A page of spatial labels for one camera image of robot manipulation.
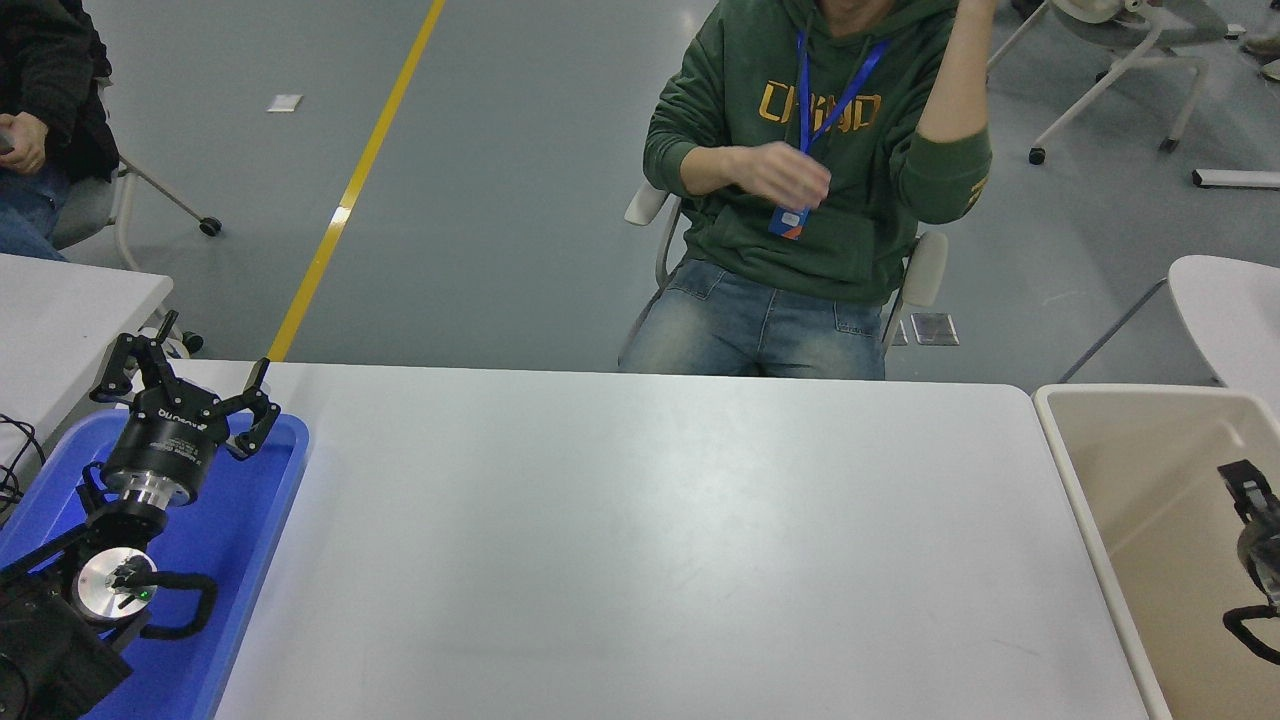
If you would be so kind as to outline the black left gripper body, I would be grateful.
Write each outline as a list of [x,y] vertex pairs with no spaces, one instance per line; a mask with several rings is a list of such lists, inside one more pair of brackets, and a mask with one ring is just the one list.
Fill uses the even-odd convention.
[[178,400],[163,388],[138,392],[115,448],[104,464],[104,484],[123,495],[133,477],[159,477],[177,483],[183,495],[198,495],[218,447],[228,439],[224,416],[212,414],[219,397],[187,388]]

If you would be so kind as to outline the person's right hand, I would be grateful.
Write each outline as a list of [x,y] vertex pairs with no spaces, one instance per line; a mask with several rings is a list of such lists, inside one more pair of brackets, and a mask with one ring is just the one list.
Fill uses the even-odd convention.
[[785,142],[744,150],[739,184],[785,209],[817,209],[828,197],[829,182],[826,167]]

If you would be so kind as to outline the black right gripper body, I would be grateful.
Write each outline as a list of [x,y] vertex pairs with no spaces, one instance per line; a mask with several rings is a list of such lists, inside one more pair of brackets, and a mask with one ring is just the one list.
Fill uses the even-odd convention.
[[1251,580],[1266,596],[1279,596],[1277,525],[1253,518],[1240,533],[1240,562]]

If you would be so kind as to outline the person's hand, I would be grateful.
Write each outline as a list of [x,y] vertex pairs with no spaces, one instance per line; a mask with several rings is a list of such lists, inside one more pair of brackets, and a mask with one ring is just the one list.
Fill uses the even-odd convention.
[[23,111],[18,115],[1,114],[1,128],[12,140],[12,150],[1,155],[1,167],[20,176],[38,173],[46,163],[49,127]]

